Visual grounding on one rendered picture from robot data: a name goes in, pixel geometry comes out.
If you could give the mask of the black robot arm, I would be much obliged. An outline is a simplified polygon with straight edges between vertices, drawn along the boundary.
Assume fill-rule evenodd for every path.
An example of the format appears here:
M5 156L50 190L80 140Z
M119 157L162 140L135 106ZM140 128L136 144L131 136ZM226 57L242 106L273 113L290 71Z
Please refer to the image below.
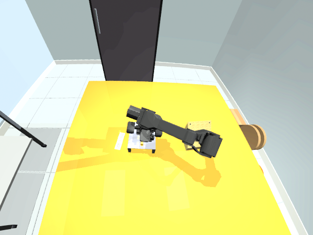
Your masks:
M167 122L160 115L156 114L156 112L143 107L140 109L130 105L126 116L136 120L136 124L141 127L139 130L140 142L152 142L155 136L151 133L150 129L158 129L182 140L182 143L191 146L198 154L208 158L215 158L223 140L220 138L221 135L206 129L194 131ZM200 151L193 145L195 141L199 142L201 146Z

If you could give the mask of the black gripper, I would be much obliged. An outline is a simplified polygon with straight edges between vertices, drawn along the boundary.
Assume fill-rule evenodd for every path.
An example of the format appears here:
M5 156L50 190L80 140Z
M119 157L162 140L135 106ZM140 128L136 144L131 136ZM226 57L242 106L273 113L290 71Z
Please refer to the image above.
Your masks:
M127 125L127 134L133 134L134 133L134 130L136 130L136 135L140 135L139 133L139 130L140 130L141 127L139 127L138 125L135 126L135 122L131 122L129 121L128 122L128 125ZM151 133L154 133L155 132L155 137L161 137L162 136L162 131L156 129L150 129L151 130Z

